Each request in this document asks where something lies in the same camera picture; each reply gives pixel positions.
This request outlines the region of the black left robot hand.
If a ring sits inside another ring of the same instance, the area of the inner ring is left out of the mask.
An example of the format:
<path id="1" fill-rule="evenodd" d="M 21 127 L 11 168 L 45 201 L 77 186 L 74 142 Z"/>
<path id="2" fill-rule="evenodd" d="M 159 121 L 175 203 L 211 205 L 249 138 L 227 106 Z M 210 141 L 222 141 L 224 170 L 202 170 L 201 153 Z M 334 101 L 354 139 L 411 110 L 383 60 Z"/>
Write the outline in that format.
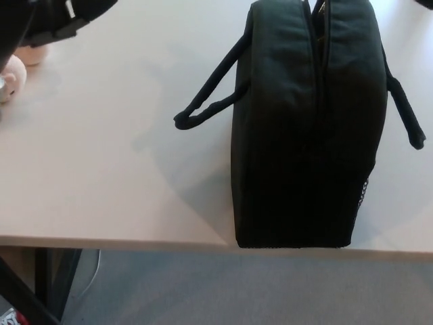
<path id="1" fill-rule="evenodd" d="M 5 68 L 17 48 L 39 47 L 75 37 L 78 30 L 105 14 L 116 3 L 116 0 L 2 1 L 1 69 Z"/>

